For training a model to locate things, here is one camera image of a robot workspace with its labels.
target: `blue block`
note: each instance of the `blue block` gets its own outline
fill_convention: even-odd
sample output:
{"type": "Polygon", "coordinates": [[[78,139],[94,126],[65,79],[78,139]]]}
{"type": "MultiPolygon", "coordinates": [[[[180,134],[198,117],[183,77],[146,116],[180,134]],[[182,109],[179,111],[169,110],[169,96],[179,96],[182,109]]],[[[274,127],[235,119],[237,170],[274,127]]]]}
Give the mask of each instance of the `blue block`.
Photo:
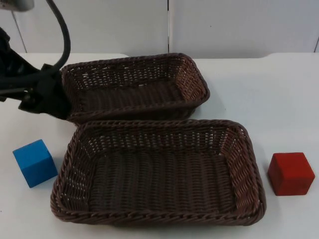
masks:
{"type": "Polygon", "coordinates": [[[58,174],[42,139],[16,149],[13,154],[30,188],[58,174]]]}

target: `white table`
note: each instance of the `white table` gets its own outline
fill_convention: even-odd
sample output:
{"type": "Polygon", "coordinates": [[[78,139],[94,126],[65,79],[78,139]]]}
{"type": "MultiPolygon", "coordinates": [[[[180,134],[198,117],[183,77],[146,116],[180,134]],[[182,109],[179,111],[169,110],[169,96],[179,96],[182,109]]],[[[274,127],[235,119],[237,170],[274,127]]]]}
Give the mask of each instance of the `white table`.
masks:
{"type": "MultiPolygon", "coordinates": [[[[54,63],[59,54],[24,54],[33,65],[54,63]]],[[[123,57],[72,54],[69,63],[123,57]]],[[[317,239],[319,184],[306,196],[277,197],[266,177],[274,152],[304,152],[319,172],[319,54],[272,54],[260,59],[198,59],[211,97],[195,119],[231,119],[253,141],[267,195],[264,218],[250,227],[114,228],[63,223],[50,211],[54,179],[29,189],[12,151],[42,138],[60,167],[73,124],[0,103],[0,238],[14,239],[317,239]]]]}

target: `red cube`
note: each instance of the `red cube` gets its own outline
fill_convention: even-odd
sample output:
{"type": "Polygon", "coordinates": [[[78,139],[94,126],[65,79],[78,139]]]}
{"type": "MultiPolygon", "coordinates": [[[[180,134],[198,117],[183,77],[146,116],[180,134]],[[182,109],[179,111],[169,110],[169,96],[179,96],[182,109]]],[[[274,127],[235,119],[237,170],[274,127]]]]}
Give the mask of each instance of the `red cube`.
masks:
{"type": "Polygon", "coordinates": [[[277,196],[305,195],[315,179],[304,153],[274,153],[268,176],[277,196]]]}

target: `brown wicker basket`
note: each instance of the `brown wicker basket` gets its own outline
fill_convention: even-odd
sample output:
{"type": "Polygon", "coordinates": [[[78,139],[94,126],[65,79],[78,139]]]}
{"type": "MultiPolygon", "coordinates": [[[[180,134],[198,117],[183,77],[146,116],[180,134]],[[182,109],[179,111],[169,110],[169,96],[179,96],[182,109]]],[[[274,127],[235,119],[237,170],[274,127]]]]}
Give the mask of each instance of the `brown wicker basket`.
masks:
{"type": "Polygon", "coordinates": [[[62,81],[76,124],[186,119],[209,98],[196,64],[181,53],[72,64],[62,81]]]}
{"type": "Polygon", "coordinates": [[[68,146],[51,208],[85,224],[251,225],[266,199],[238,123],[93,121],[68,146]]]}

